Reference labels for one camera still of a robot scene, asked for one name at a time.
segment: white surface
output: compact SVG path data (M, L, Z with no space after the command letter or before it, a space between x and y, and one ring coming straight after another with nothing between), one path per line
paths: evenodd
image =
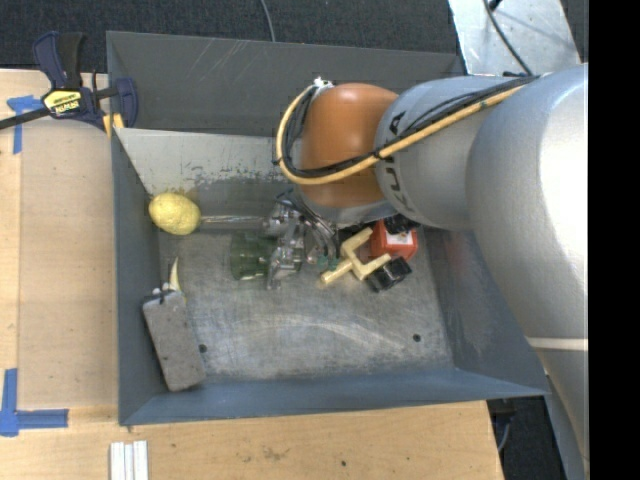
M493 27L482 0L449 0L449 6L469 74L523 71ZM503 0L494 17L534 74L580 64L560 0Z

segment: black carpet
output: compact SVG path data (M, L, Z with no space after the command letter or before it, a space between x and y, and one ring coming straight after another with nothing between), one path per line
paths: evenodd
M589 0L561 0L583 61ZM266 0L278 41L456 53L447 0ZM42 33L87 35L80 67L106 72L107 30L269 40L258 0L0 0L0 67L33 67ZM516 400L507 480L563 480L542 399Z

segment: yellow clamp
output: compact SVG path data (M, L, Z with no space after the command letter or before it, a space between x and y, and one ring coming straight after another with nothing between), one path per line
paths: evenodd
M374 270L379 269L382 265L391 261L391 256L387 253L375 260L371 260L369 263L362 263L358 259L356 249L369 240L371 233L373 233L371 228L364 228L359 233L356 233L351 238L342 242L342 245L340 246L340 256L343 260L338 263L335 270L327 270L320 276L320 279L322 279L324 284L332 283L349 271L353 271L354 275L360 281L364 281L365 278Z

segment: gray foam block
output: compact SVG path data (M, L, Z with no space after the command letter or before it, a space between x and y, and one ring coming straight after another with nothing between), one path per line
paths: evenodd
M181 293L170 292L142 306L164 379L170 391L203 381L204 363Z

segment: white tag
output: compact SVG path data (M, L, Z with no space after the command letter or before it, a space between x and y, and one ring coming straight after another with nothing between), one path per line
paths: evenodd
M388 231L385 231L387 234L387 244L389 245L413 245L413 235L411 232L409 233L397 233L392 235Z

